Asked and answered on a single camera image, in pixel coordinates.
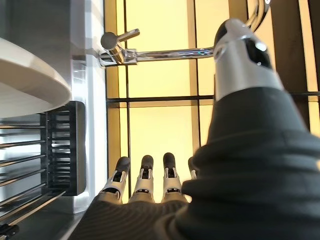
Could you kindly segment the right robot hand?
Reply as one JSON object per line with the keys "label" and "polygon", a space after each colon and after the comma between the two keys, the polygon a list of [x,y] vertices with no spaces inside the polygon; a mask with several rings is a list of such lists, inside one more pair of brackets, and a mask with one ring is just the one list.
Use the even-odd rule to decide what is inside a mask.
{"label": "right robot hand", "polygon": [[310,134],[240,20],[215,40],[215,104],[206,145],[192,158],[190,203],[113,204],[94,198],[72,240],[317,240],[320,140]]}

